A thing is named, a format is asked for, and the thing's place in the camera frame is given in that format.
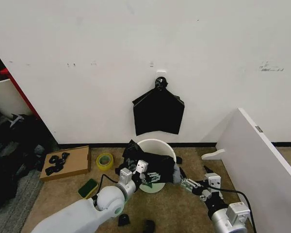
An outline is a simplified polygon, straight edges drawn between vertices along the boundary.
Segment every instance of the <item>sponge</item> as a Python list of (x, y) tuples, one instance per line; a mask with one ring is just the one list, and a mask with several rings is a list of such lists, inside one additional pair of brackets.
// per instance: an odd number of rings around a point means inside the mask
[(89, 181), (78, 190), (78, 193), (83, 199), (88, 199), (97, 187), (98, 183), (93, 179), (89, 179)]

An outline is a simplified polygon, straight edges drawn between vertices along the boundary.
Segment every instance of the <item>yellow tape roll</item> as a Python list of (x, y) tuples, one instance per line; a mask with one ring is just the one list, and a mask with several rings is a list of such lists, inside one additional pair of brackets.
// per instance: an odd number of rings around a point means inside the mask
[(102, 153), (96, 159), (97, 167), (102, 170), (106, 171), (112, 168), (113, 166), (113, 156), (111, 153)]

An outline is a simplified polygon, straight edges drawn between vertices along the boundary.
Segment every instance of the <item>white bucket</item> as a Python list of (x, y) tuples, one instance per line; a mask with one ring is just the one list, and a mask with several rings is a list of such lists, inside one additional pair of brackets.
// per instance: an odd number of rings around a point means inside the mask
[(0, 112), (12, 119), (13, 114), (31, 115), (32, 112), (10, 79), (0, 81)]
[[(144, 152), (159, 154), (159, 155), (169, 155), (176, 162), (176, 154), (174, 150), (167, 143), (158, 140), (158, 139), (145, 139), (138, 142), (138, 145)], [(154, 183), (152, 184), (152, 188), (147, 185), (140, 185), (140, 189), (146, 193), (157, 193), (163, 187), (165, 183)]]

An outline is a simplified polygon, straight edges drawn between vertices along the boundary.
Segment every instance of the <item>white board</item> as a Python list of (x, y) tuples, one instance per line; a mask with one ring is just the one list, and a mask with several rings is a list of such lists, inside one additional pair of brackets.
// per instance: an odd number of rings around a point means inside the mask
[[(0, 0), (0, 58), (58, 143), (217, 142), (238, 106), (291, 141), (291, 0)], [(180, 132), (136, 137), (157, 70)]]
[(216, 147), (225, 150), (221, 158), (235, 189), (250, 201), (257, 232), (291, 233), (291, 166), (256, 126), (237, 109)]

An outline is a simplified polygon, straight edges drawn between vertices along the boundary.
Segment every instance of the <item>black bag hanging on wall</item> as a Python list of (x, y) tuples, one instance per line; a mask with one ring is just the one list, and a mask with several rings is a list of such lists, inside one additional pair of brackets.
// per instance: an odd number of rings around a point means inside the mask
[(152, 131), (178, 134), (184, 102), (166, 90), (166, 78), (159, 77), (155, 88), (133, 101), (136, 135)]

